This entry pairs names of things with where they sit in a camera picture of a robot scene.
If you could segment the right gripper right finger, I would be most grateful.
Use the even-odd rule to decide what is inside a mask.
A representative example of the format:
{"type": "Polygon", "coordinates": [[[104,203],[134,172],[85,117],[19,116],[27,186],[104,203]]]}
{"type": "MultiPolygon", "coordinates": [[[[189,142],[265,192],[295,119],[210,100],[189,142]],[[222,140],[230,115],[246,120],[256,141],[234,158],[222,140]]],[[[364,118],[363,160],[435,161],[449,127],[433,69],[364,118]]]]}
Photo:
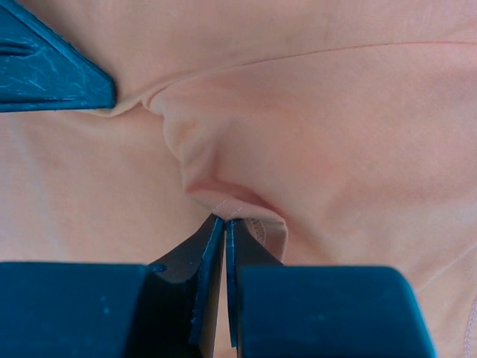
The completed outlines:
{"type": "Polygon", "coordinates": [[[230,341],[239,354],[239,274],[245,266],[283,266],[250,233],[244,219],[226,224],[227,309],[230,341]]]}

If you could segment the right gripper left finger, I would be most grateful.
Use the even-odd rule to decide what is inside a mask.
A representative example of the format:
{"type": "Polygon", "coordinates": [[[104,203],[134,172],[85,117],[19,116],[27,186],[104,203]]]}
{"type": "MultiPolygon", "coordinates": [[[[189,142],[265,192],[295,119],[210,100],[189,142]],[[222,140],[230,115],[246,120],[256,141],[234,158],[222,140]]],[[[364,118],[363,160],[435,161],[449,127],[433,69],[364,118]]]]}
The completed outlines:
{"type": "Polygon", "coordinates": [[[224,251],[224,221],[210,216],[148,265],[160,282],[154,340],[159,357],[212,357],[224,251]]]}

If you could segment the orange t shirt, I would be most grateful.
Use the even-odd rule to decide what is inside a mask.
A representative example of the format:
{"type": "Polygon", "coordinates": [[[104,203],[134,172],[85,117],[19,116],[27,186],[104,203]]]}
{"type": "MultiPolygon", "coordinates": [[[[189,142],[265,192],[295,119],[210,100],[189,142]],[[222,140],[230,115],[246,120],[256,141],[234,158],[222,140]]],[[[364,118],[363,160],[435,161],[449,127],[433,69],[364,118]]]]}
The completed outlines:
{"type": "Polygon", "coordinates": [[[474,1],[26,1],[116,80],[1,116],[1,258],[150,262],[214,213],[411,282],[476,355],[474,1]]]}

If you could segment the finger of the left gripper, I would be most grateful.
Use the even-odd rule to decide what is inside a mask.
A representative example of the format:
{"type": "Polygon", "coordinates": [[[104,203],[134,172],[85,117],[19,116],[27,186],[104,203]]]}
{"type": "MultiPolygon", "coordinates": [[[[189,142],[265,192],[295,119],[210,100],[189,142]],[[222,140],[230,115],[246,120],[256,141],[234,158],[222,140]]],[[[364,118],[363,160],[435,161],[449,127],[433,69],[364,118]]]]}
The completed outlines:
{"type": "Polygon", "coordinates": [[[1,2],[1,112],[112,109],[116,85],[17,1],[1,2]]]}

